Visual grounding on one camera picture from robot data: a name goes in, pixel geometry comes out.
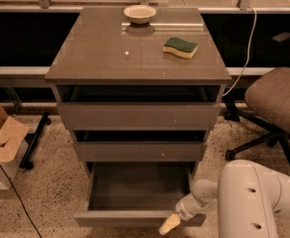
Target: speckled floor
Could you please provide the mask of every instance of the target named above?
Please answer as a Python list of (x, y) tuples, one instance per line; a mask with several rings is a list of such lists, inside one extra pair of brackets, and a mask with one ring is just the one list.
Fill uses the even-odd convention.
[[(14, 184), (43, 237), (161, 237), (156, 228), (81, 228), (73, 214), (84, 210), (88, 179), (82, 164), (76, 159), (72, 139), (58, 115), (51, 115), (52, 125), (46, 126), (34, 153), (35, 167), (19, 170)], [(16, 119), (32, 130), (40, 116), (23, 114)], [(217, 119), (209, 137), (209, 146), (197, 173), (198, 178), (218, 180), (225, 164), (224, 152), (253, 137), (263, 134), (262, 129), (245, 120), (240, 123)], [(279, 147), (265, 146), (241, 153), (239, 158), (259, 162), (269, 168), (290, 174)], [(280, 238), (290, 237), (290, 220), (276, 219)], [(12, 189), (0, 190), (0, 237), (38, 237), (28, 222)], [(218, 238), (217, 212), (208, 213), (202, 227), (178, 228), (168, 237)]]

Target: white robotic arm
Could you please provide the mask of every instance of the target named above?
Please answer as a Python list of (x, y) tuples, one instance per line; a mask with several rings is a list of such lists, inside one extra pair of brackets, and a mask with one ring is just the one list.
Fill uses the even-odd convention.
[(290, 177), (250, 161), (225, 165), (218, 183), (194, 180), (191, 191), (179, 200), (161, 234), (215, 208), (219, 238), (278, 238), (274, 215), (290, 218)]

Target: white bowl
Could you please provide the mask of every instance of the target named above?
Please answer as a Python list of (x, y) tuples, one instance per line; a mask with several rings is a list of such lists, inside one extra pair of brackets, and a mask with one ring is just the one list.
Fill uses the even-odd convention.
[(145, 24), (156, 14), (156, 10), (148, 5), (132, 5), (125, 8), (124, 14), (135, 24)]

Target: brown chair cushion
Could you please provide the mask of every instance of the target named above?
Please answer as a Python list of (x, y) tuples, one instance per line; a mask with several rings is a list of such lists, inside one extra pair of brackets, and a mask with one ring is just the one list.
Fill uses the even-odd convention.
[(290, 134), (290, 67), (277, 67), (249, 86), (244, 95), (248, 107)]

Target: green and yellow sponge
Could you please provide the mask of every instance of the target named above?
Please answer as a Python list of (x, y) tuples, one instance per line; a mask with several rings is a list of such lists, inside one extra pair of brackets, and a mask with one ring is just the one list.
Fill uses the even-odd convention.
[(163, 47), (163, 52), (190, 60), (198, 49), (197, 44), (179, 38), (170, 38)]

